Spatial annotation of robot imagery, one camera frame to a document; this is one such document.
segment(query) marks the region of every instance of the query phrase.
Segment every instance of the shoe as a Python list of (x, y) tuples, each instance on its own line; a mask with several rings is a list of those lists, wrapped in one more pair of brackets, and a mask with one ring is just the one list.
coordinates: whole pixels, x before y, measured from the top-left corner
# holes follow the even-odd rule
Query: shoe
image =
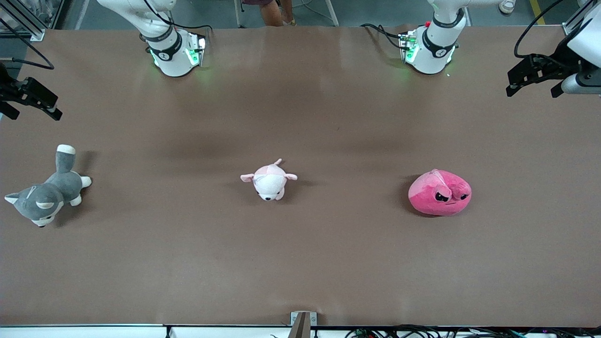
[(499, 4), (499, 10), (504, 14), (512, 14), (516, 6), (516, 0), (505, 0)]

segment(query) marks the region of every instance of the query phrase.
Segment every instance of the pink pig plush toy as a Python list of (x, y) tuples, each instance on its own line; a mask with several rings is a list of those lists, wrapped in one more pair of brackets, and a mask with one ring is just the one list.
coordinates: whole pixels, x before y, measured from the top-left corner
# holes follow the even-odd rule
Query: pink pig plush toy
[(252, 182), (257, 194), (266, 201), (279, 201), (284, 196), (284, 185), (288, 180), (298, 180), (294, 174), (287, 174), (278, 167), (282, 159), (274, 164), (266, 165), (255, 171), (254, 174), (241, 175), (242, 182)]
[(428, 215), (451, 216), (465, 208), (472, 198), (472, 188), (461, 177), (434, 169), (418, 177), (409, 188), (409, 201)]

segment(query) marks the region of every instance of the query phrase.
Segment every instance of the husky plush ear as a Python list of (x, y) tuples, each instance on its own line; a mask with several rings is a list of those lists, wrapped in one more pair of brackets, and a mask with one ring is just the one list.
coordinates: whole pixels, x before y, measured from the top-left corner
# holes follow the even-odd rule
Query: husky plush ear
[(19, 199), (19, 193), (15, 192), (14, 194), (8, 194), (8, 195), (4, 196), (4, 199), (7, 202), (9, 202), (10, 204), (14, 204)]

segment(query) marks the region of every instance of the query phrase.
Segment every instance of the gray husky plush toy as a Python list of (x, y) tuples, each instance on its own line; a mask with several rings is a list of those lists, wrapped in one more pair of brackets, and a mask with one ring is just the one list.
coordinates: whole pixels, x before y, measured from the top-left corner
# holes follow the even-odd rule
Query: gray husky plush toy
[(6, 195), (4, 199), (35, 225), (45, 226), (54, 220), (65, 203), (79, 205), (81, 189), (92, 184), (92, 179), (88, 176), (80, 176), (71, 170), (73, 164), (75, 148), (61, 144), (56, 149), (56, 173), (44, 183)]

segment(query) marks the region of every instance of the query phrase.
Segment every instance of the floor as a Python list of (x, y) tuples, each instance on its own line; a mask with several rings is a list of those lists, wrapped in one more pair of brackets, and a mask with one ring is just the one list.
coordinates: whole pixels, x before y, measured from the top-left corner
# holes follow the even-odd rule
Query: floor
[[(66, 0), (61, 29), (134, 29), (114, 12), (99, 5), (96, 0)], [(540, 9), (552, 0), (517, 0), (511, 15), (503, 15), (496, 6), (469, 9), (474, 26), (527, 25)], [(298, 25), (329, 26), (325, 17), (328, 9), (323, 0), (294, 0), (294, 16)], [(397, 26), (404, 23), (423, 23), (432, 18), (432, 8), (426, 1), (417, 0), (332, 0), (341, 26), (359, 26), (363, 23)], [(541, 23), (560, 24), (576, 11), (576, 0), (566, 0), (543, 17)], [(240, 23), (247, 28), (263, 26), (257, 6), (243, 6)], [(175, 20), (182, 25), (211, 25), (214, 28), (235, 28), (236, 12), (233, 0), (180, 0), (173, 10)], [(26, 47), (17, 39), (0, 39), (0, 57), (22, 57)], [(16, 75), (18, 64), (9, 64)]]

